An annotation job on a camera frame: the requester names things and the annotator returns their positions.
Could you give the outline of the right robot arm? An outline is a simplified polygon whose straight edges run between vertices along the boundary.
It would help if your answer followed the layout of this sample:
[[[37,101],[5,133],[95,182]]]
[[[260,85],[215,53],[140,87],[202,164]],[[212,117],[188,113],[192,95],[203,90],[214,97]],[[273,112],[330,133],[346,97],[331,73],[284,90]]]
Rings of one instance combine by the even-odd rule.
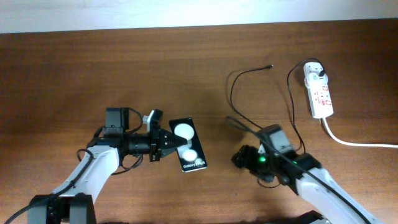
[[[231,158],[261,181],[277,180],[317,210],[296,218],[305,223],[382,223],[344,191],[311,154],[298,154],[277,124],[260,131],[238,123],[237,129],[253,134],[259,147],[243,145]]]

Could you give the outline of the black smartphone with lit screen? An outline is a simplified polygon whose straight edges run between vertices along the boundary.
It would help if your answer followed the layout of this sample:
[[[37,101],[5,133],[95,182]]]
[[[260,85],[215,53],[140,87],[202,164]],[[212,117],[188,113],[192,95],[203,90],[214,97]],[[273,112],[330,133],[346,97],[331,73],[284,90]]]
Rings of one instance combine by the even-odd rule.
[[[169,121],[170,130],[176,136],[184,138],[186,145],[177,148],[177,154],[183,172],[193,172],[208,167],[195,125],[191,118]]]

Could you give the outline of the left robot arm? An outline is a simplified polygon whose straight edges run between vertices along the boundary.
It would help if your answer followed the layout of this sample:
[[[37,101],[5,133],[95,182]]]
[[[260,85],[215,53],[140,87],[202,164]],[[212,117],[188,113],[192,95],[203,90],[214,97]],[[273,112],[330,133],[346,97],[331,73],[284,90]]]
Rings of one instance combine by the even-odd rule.
[[[29,223],[96,223],[94,203],[103,186],[112,175],[128,172],[123,165],[126,156],[134,156],[135,169],[148,155],[150,161],[189,146],[195,130],[193,125],[178,122],[170,131],[162,129],[161,110],[140,116],[140,124],[147,126],[144,134],[129,127],[132,108],[107,108],[106,121],[82,149],[84,156],[71,175],[51,194],[36,195],[29,204]]]

